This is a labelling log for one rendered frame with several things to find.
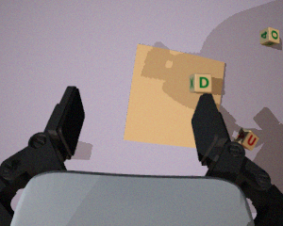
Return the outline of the tan flat mat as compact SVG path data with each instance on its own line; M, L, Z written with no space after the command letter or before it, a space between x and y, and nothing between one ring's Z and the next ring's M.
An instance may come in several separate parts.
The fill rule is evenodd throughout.
M196 148L191 127L204 93L189 92L189 76L211 73L219 111L225 63L138 44L125 123L124 140Z

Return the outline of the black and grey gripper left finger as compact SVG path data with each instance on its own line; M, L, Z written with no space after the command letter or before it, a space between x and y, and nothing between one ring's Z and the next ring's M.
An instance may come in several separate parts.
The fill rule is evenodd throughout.
M2 162L0 226L10 226L14 215L11 200L32 177L51 170L66 170L63 162L75 154L84 119L79 89L68 86L44 131L33 135L27 147Z

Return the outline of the beige letter block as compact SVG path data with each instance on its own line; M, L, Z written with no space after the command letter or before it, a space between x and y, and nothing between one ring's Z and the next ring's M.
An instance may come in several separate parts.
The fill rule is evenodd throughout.
M190 75L189 92L212 92L211 73L194 73Z
M234 139L234 141L239 142L244 149L247 149L249 151L253 151L258 140L259 137L255 133L253 133L251 130L243 128L241 128Z
M259 31L259 41L260 44L269 47L279 44L279 30L267 27Z

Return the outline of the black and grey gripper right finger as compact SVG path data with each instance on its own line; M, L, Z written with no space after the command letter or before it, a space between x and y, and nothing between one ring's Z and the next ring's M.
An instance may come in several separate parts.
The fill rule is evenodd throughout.
M212 94L200 95L191 127L198 160L208 167L205 176L238 185L257 210L255 226L283 226L283 194L269 174L245 156L242 145L231 141Z

